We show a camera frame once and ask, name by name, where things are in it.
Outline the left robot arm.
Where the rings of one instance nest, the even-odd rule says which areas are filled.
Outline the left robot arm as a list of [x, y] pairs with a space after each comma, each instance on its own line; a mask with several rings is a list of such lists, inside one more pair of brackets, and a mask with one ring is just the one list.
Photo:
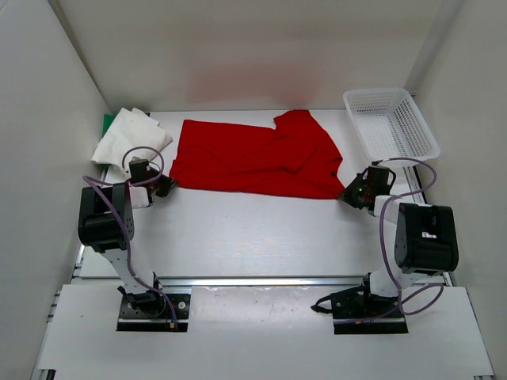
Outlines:
[[176, 181], [151, 166], [147, 159], [133, 158], [130, 178], [115, 184], [90, 185], [81, 192], [78, 236], [81, 243], [100, 253], [123, 281], [119, 292], [135, 310], [157, 317], [168, 308], [156, 274], [144, 256], [132, 254], [135, 234], [133, 211], [152, 205], [154, 198], [168, 196]]

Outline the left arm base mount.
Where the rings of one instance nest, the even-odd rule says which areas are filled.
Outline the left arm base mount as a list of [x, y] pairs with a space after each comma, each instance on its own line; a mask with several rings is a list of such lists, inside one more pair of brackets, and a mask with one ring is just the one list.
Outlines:
[[189, 327], [191, 294], [177, 291], [160, 294], [145, 290], [128, 293], [123, 286], [116, 330], [118, 332], [186, 333]]

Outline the red t shirt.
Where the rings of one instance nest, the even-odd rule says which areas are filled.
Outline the red t shirt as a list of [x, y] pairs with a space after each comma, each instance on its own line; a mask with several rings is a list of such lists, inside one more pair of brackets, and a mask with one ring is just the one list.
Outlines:
[[307, 110], [274, 128], [185, 120], [170, 176], [183, 188], [333, 200], [345, 189], [343, 157]]

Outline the white t shirt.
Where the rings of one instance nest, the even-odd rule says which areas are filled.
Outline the white t shirt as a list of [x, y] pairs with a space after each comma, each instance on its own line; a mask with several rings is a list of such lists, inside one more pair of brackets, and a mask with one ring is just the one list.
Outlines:
[[111, 165], [129, 178], [128, 163], [133, 157], [151, 160], [156, 153], [142, 149], [126, 154], [128, 150], [139, 146], [150, 146], [160, 152], [172, 141], [173, 137], [160, 127], [157, 120], [137, 108], [131, 111], [122, 108], [97, 144], [91, 162]]

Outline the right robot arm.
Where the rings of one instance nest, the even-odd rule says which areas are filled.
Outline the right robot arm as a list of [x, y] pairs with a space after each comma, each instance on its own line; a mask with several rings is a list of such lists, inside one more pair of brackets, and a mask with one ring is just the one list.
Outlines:
[[453, 210], [394, 196], [395, 181], [393, 169], [374, 162], [338, 196], [379, 220], [383, 268], [367, 274], [353, 296], [368, 317], [399, 304], [402, 291], [414, 283], [452, 272], [459, 263]]

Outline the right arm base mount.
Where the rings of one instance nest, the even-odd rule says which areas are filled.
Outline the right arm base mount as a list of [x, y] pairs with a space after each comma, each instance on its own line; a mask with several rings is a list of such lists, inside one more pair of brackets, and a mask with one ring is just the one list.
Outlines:
[[320, 298], [311, 309], [333, 318], [334, 335], [407, 334], [406, 319], [396, 297], [371, 292], [369, 275], [361, 284]]

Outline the green polo t shirt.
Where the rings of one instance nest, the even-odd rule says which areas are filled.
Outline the green polo t shirt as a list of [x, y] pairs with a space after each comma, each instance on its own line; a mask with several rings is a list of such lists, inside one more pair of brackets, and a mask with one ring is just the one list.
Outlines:
[[103, 118], [103, 124], [102, 124], [102, 135], [101, 137], [104, 138], [107, 131], [111, 127], [113, 121], [115, 120], [116, 116], [111, 114], [104, 114]]

